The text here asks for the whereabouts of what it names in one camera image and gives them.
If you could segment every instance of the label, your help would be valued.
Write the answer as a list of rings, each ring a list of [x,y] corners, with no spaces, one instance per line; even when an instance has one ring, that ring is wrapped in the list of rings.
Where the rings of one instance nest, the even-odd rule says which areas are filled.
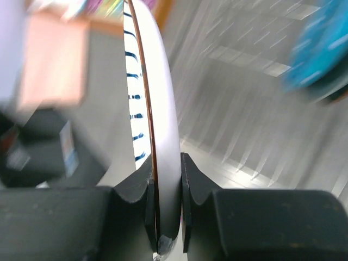
[[[36,188],[37,188],[37,189],[48,189],[48,188],[49,188],[49,185],[48,185],[48,183],[45,181],[45,182],[42,182],[41,184],[37,185]]]
[[[21,171],[30,161],[30,156],[23,148],[22,145],[17,142],[14,144],[7,153],[6,167],[16,171]]]
[[[60,143],[63,153],[63,160],[66,170],[66,176],[71,177],[75,172],[79,162],[73,143],[70,121],[60,131]]]
[[[0,153],[7,154],[10,148],[16,143],[18,138],[18,130],[16,127],[10,128],[7,132],[0,136]]]
[[[157,0],[142,0],[142,1],[147,5],[147,7],[149,7],[150,10],[154,8],[157,2]]]

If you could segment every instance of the blurred pink object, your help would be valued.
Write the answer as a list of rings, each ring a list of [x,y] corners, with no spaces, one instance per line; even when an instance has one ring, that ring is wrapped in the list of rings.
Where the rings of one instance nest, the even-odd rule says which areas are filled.
[[[87,22],[62,23],[45,14],[29,19],[19,109],[78,104],[84,95]]]

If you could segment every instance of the black plastic holder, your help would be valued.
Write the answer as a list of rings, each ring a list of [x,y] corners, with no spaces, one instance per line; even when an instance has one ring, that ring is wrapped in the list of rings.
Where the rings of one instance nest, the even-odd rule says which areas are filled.
[[[222,189],[182,153],[188,260],[348,260],[348,219],[322,191]],[[151,160],[115,188],[0,192],[0,260],[150,261]]]

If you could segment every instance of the tiled floor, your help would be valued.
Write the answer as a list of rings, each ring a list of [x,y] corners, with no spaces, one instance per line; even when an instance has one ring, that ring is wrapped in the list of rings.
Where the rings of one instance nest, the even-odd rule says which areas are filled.
[[[163,34],[182,150],[225,188],[318,188],[348,202],[348,123],[337,106],[281,91],[280,74],[315,1],[176,0]],[[122,39],[91,33],[88,96],[69,113],[111,162],[135,169]],[[170,260],[184,260],[181,236]]]

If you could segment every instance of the blurred teal object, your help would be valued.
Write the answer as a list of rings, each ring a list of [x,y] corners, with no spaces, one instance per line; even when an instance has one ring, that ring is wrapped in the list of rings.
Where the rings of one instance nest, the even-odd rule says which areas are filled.
[[[324,77],[348,52],[348,0],[322,0],[292,52],[285,91],[309,87]]]

